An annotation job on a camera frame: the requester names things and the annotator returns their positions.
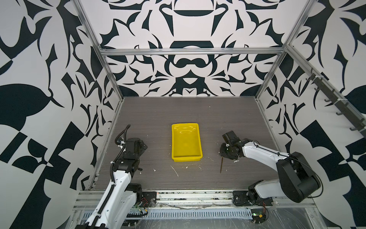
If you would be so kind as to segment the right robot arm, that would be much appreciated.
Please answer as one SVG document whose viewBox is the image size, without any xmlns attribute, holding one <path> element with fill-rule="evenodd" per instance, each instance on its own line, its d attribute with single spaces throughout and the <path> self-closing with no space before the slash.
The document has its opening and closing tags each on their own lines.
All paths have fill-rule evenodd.
<svg viewBox="0 0 366 229">
<path fill-rule="evenodd" d="M 237 160 L 246 157 L 256 160 L 278 173 L 278 178 L 265 181 L 259 180 L 248 187 L 243 194 L 233 195 L 236 206 L 266 205 L 272 198 L 288 198 L 300 203 L 312 198 L 317 190 L 324 190 L 318 174 L 310 167 L 305 157 L 298 152 L 278 152 L 259 144 L 251 139 L 240 139 L 234 131 L 223 135 L 224 143 L 220 146 L 221 158 Z"/>
</svg>

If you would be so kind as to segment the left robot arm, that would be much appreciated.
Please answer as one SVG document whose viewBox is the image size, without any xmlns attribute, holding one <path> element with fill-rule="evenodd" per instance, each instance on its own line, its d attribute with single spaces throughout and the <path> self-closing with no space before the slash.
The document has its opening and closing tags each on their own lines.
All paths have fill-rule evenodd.
<svg viewBox="0 0 366 229">
<path fill-rule="evenodd" d="M 140 157 L 147 145 L 139 138 L 126 140 L 121 154 L 111 163 L 111 180 L 97 207 L 77 229 L 119 229 L 123 226 L 130 210 L 143 198 L 142 186 L 132 183 L 140 167 Z"/>
</svg>

